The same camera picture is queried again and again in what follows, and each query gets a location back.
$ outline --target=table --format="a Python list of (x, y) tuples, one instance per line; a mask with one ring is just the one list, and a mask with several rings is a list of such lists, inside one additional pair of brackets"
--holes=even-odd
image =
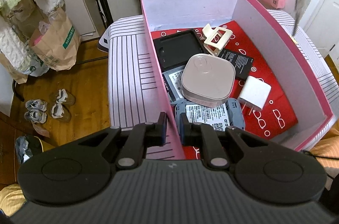
[[(268, 10), (286, 32), (292, 35), (294, 19), (286, 12)], [(295, 37), (296, 46), (306, 58), (318, 79), (334, 116), (327, 126), (309, 142), (312, 148), (339, 118), (339, 86), (330, 68), (301, 27)], [(98, 48), (108, 51), (108, 89), (110, 119), (112, 126), (131, 129), (137, 123), (156, 121), (159, 105), (151, 63), (145, 43), (145, 28), (142, 15), (121, 18), (112, 23), (101, 37)], [(171, 153), (171, 139), (166, 144), (149, 148), (147, 158), (168, 159)]]

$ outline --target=pink box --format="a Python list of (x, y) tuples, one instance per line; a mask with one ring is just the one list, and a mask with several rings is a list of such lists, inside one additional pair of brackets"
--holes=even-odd
[(330, 121), (332, 110), (306, 59), (280, 24), (257, 0), (141, 0), (146, 42), (158, 87), (167, 132), (175, 139), (176, 157), (182, 157), (175, 119), (162, 81), (152, 31), (204, 27), (235, 20), (259, 49), (284, 90), (298, 124), (273, 139), (299, 151)]

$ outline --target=sneaker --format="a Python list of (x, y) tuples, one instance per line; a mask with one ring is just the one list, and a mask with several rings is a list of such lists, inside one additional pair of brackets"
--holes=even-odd
[(41, 99), (29, 100), (29, 101), (26, 102), (25, 107), (28, 110), (38, 109), (38, 110), (45, 112), (46, 109), (47, 109), (47, 102), (45, 102)]
[(27, 121), (43, 124), (47, 119), (47, 114), (38, 109), (31, 109), (23, 115)]

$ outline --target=beige lid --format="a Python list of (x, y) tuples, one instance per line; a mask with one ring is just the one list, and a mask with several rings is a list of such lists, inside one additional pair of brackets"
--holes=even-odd
[(182, 93), (190, 101), (215, 107), (226, 102), (234, 79), (235, 68), (229, 61), (197, 54), (189, 59), (182, 74)]

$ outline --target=black plastic tray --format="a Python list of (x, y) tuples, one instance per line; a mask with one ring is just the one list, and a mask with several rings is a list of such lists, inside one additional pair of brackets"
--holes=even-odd
[(153, 43), (162, 72), (187, 64), (193, 55), (208, 54), (194, 29), (154, 39)]

